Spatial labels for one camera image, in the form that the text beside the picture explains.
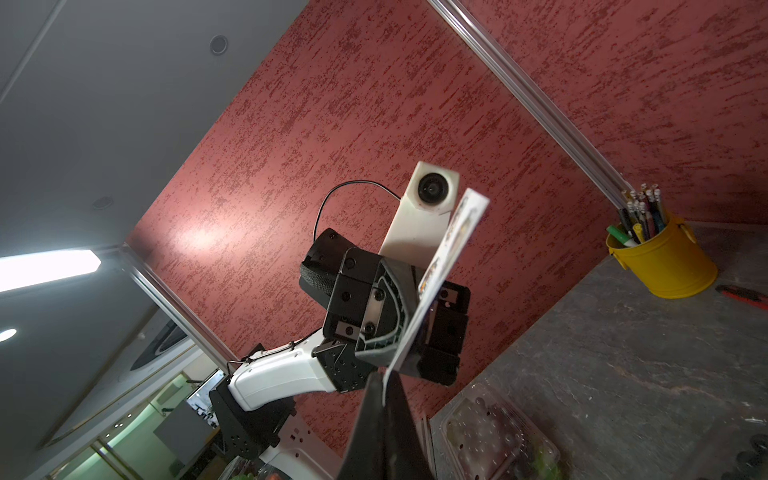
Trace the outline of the yellow pen cup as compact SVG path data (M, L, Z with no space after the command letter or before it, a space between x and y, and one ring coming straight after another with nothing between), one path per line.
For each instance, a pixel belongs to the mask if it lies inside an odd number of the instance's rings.
M653 295L688 298L711 286L718 268L686 222L672 213L668 216L665 229L645 243L628 247L608 233L606 246L619 265L631 271Z

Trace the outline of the red marker pen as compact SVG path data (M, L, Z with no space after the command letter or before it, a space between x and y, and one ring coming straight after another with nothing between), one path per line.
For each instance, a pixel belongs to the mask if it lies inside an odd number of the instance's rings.
M718 285L716 287L716 291L733 300L737 300L762 310L768 310L767 296L758 291L735 285Z

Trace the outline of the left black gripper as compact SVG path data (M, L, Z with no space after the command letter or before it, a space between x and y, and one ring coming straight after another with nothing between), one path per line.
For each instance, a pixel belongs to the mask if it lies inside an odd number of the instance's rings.
M321 367L335 386L362 386L392 362L419 303L423 270L358 248L345 253L323 325ZM415 342L398 370L402 375L455 383L469 322L471 291L443 283Z

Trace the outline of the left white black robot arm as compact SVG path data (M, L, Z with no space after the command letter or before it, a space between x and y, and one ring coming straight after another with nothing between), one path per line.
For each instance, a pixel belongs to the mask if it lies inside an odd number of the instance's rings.
M427 267L408 245L397 259L358 248L333 229L301 264L300 284L326 312L299 341L260 349L211 394L238 455L291 479L429 479L404 377L449 386L457 378L470 291L448 276L471 229L451 227ZM347 451L335 454L299 417L297 396L362 391Z

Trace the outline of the pens in cup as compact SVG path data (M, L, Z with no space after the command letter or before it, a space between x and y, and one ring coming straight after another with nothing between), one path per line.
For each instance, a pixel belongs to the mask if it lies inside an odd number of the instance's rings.
M606 228L608 239L620 247L640 246L660 235L670 224L658 184L643 183L638 189L624 190L624 203L618 208L619 223Z

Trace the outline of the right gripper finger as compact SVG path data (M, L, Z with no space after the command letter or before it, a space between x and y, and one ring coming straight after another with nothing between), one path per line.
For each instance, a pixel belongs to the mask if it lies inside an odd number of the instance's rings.
M432 479L405 391L396 373L368 377L339 479Z

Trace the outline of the left aluminium corner post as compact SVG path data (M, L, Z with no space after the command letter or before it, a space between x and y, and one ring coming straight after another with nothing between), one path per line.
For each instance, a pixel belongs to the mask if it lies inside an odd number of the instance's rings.
M624 208L629 185L622 175L469 10L459 1L435 0L430 5L610 203Z

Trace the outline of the dark grapes clear box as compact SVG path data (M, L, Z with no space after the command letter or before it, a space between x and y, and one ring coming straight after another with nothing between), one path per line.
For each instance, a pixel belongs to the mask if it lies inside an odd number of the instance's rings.
M458 479L562 479L560 452L486 382L457 396L439 427Z

